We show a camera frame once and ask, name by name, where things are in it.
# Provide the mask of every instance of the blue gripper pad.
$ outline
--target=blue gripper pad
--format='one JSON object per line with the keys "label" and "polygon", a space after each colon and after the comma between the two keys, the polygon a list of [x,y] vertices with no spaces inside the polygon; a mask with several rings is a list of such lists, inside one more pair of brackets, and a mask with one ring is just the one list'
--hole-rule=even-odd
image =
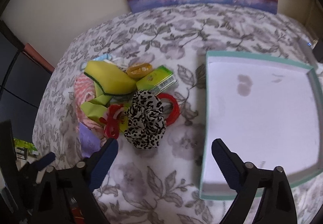
{"label": "blue gripper pad", "polygon": [[43,168],[47,167],[54,160],[55,160],[55,154],[53,152],[49,152],[46,156],[43,156],[38,161],[33,162],[33,165],[38,171],[41,171]]}
{"label": "blue gripper pad", "polygon": [[242,188],[240,183],[240,173],[229,157],[230,155],[237,156],[237,154],[231,152],[221,139],[216,139],[212,143],[212,155],[229,187],[236,192],[239,192]]}
{"label": "blue gripper pad", "polygon": [[106,151],[101,156],[100,160],[92,170],[90,174],[90,179],[88,181],[88,187],[91,192],[99,188],[102,185],[102,182],[118,154],[118,142],[113,139],[110,145],[107,147]]}

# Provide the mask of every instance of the purple paper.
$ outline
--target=purple paper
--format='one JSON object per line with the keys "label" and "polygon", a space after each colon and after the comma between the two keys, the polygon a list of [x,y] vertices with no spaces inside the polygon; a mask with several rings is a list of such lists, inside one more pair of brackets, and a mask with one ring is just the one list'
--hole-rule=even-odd
{"label": "purple paper", "polygon": [[82,157],[90,157],[94,152],[100,150],[100,140],[82,123],[79,124],[79,127]]}

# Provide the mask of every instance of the scrunchie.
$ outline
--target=scrunchie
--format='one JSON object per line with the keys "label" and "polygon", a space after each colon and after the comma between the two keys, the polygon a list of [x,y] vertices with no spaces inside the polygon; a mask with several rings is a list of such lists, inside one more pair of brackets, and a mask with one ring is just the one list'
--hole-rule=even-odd
{"label": "scrunchie", "polygon": [[124,132],[126,139],[136,148],[159,146],[166,129],[165,118],[161,115],[163,110],[162,102],[151,92],[137,91],[125,112],[128,116],[128,129]]}

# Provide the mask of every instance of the floral bedspread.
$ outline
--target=floral bedspread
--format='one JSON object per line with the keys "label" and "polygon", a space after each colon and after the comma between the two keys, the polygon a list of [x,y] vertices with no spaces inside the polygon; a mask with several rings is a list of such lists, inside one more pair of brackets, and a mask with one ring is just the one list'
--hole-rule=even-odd
{"label": "floral bedspread", "polygon": [[[81,159],[73,83],[82,62],[108,52],[126,66],[163,64],[178,80],[168,92],[177,99],[181,116],[156,149],[136,149],[121,135],[119,153],[94,195],[111,223],[219,223],[232,201],[198,197],[205,53],[245,51],[306,62],[299,38],[309,41],[303,27],[284,15],[231,5],[180,5],[116,17],[79,35],[65,52],[41,101],[33,142],[41,154],[56,154],[57,169]],[[321,174],[293,188],[298,223],[309,223],[322,205],[322,183]],[[258,204],[255,199],[245,223],[251,223]]]}

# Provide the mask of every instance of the black cable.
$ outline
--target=black cable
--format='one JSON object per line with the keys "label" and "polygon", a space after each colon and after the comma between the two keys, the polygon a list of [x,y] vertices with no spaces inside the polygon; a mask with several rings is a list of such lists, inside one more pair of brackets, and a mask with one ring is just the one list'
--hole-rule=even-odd
{"label": "black cable", "polygon": [[7,90],[6,88],[4,88],[4,87],[3,87],[3,90],[4,90],[4,91],[6,91],[6,92],[8,92],[8,93],[9,93],[9,94],[11,94],[11,95],[13,95],[13,96],[17,97],[18,99],[20,99],[21,101],[25,102],[26,104],[29,104],[29,105],[31,105],[31,106],[33,106],[33,107],[36,107],[36,108],[38,109],[38,107],[37,107],[37,106],[35,106],[35,105],[31,104],[31,103],[28,103],[26,100],[23,100],[22,98],[20,98],[19,96],[15,95],[15,94],[14,94],[14,93],[12,93],[12,92],[10,92],[10,91],[9,91],[9,90]]}
{"label": "black cable", "polygon": [[4,78],[3,78],[2,84],[0,85],[0,100],[1,100],[1,97],[2,97],[3,90],[5,89],[5,88],[4,88],[4,85],[5,85],[5,83],[6,83],[6,82],[7,82],[7,80],[8,80],[8,77],[9,77],[9,75],[10,75],[10,72],[11,72],[11,70],[12,70],[12,68],[13,68],[13,66],[14,66],[14,64],[15,64],[15,62],[16,62],[16,60],[17,60],[18,56],[19,56],[19,54],[20,54],[20,51],[18,50],[18,51],[16,52],[16,54],[14,55],[14,57],[13,57],[13,59],[12,59],[12,61],[11,61],[10,65],[9,65],[9,67],[8,67],[8,69],[7,69],[7,72],[6,72],[6,73],[5,73],[5,75],[4,75]]}

